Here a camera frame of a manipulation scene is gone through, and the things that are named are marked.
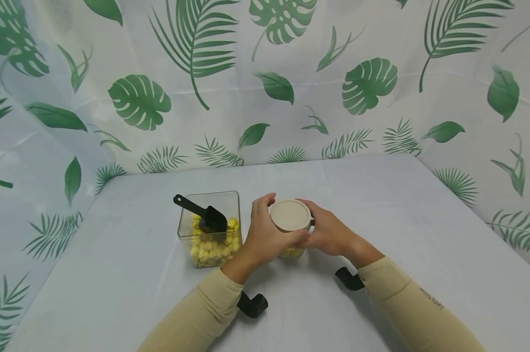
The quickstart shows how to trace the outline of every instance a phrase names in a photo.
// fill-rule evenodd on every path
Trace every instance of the round container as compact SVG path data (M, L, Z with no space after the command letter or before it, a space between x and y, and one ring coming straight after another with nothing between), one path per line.
M271 207L271 220L282 232L292 232L304 229L310 230L312 214L306 204L296 199L278 200ZM280 256L284 258L298 258L305 249L287 248Z

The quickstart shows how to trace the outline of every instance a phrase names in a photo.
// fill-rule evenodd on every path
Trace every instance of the white lid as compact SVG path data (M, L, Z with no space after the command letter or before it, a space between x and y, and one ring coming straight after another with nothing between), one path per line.
M277 200L271 207L271 219L283 231L305 229L312 221L312 214L306 204L296 199Z

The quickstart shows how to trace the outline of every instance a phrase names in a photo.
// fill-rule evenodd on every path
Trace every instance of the white tablecloth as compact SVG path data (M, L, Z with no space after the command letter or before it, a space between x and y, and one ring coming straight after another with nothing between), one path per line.
M188 263L176 229L181 193L236 190L243 233L268 192L332 210L450 308L488 351L530 351L530 266L417 159L373 155L119 177L95 201L7 352L132 352L210 269ZM364 290L334 278L343 259L308 251L246 285L265 295L212 351L405 351Z

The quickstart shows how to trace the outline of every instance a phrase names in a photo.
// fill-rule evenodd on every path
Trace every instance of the beige sleeve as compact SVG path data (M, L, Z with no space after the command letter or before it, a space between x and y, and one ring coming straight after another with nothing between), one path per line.
M486 351L466 326L389 258L358 269L369 296L413 352Z
M243 285L212 271L158 323L137 352L204 352L237 314Z

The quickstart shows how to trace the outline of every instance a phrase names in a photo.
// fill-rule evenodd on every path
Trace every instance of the square plastic bin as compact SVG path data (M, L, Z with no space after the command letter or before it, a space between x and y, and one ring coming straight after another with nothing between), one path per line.
M227 232L205 233L198 226L200 217L183 208L177 230L179 240L194 267L221 266L232 258L242 245L239 193L229 191L190 194L186 199L202 208L212 205L228 219Z

